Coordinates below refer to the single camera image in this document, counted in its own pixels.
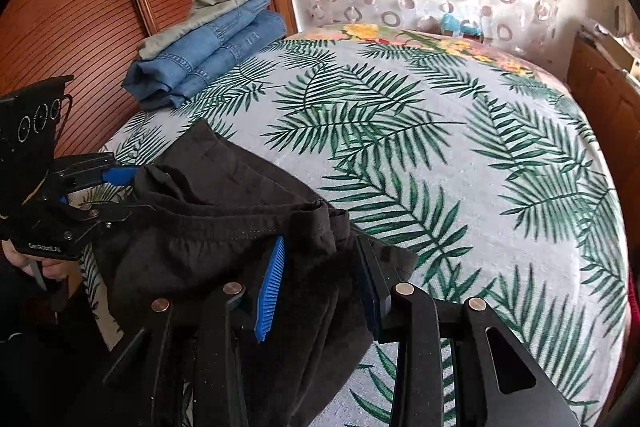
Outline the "person's left hand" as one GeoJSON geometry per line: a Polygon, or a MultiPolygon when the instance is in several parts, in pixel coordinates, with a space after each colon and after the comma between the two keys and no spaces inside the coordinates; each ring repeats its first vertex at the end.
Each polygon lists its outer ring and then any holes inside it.
{"type": "Polygon", "coordinates": [[[64,279],[77,279],[81,277],[79,265],[73,261],[63,261],[58,259],[38,258],[29,255],[20,254],[10,241],[2,241],[1,248],[11,265],[21,269],[23,272],[31,275],[36,274],[35,268],[43,277],[50,280],[62,281],[64,279]]]}

